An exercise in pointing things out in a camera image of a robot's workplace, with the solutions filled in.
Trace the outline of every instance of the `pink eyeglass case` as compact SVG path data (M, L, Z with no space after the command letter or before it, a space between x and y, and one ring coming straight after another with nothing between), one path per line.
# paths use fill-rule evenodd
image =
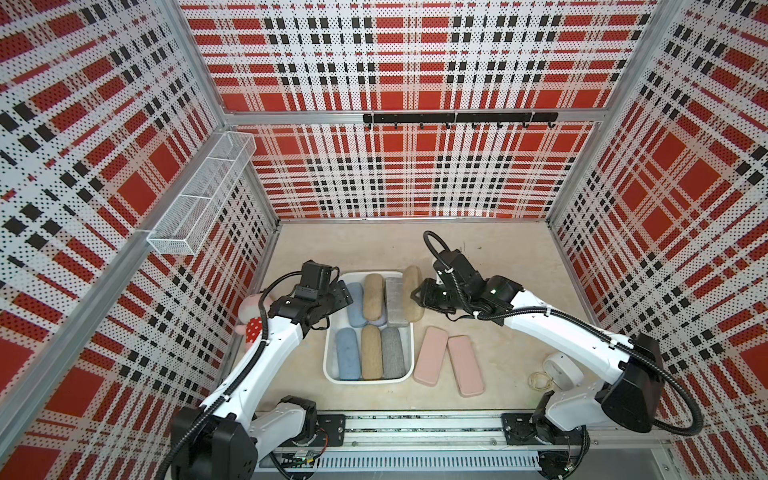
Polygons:
M442 368L442 357L445 356L445 346L448 343L448 332L435 326L430 326L424 333L422 349L413 370L413 379L426 386L437 385Z
M451 356L459 395L463 397L481 395L485 391L485 384L469 337L462 335L449 338L448 353Z

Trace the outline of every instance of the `red plaid pattern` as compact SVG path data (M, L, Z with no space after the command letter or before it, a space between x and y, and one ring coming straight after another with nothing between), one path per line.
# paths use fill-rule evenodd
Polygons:
M180 3L229 111L603 107L656 5Z
M0 478L152 477L172 415L216 386L269 234L255 202L240 180L203 253L144 261Z
M661 339L705 411L694 478L768 465L768 5L687 2L556 226L602 325ZM684 424L665 393L660 416Z
M544 218L591 124L242 127L278 216Z
M213 127L153 2L8 5L0 5L0 400ZM241 184L205 253L149 256L0 478L153 471L172 413L213 388L266 241L260 215Z

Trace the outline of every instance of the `white wire basket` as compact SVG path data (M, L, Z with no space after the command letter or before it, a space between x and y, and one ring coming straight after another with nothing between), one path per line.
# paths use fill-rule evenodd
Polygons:
M150 245L162 254L197 255L254 151L253 135L222 134L157 222Z

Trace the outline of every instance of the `plush toy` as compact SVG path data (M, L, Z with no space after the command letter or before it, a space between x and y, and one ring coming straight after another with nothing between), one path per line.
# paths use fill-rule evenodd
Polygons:
M237 318L242 325L235 326L235 332L245 335L245 347L250 347L261 337L261 313L259 312L261 293L247 296L237 309ZM264 299L264 309L269 312L273 300Z

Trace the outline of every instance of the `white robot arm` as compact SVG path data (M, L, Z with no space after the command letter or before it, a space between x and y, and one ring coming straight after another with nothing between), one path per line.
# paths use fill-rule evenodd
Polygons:
M436 238L440 253L429 242ZM424 239L436 260L437 280L426 279L411 297L421 306L446 315L461 309L461 318L488 320L527 333L553 346L594 372L600 380L567 392L547 392L532 417L537 438L549 442L580 425L612 421L635 432L652 425L678 435L696 435L700 410L689 394L660 367L658 342L640 335L631 339L608 332L553 309L521 285L502 276L483 279L458 250L451 251L432 232ZM283 296L266 315L262 341L255 343L221 386L199 409L182 409L172 422L171 463L176 480L245 478L255 462L288 439L311 439L316 427L314 402L286 397L267 415L253 421L266 388L288 355L322 318L352 300L343 281L330 281L330 266L304 263L266 289L264 296L288 276L301 275L292 296ZM686 429L656 420L661 389L668 382L693 417Z

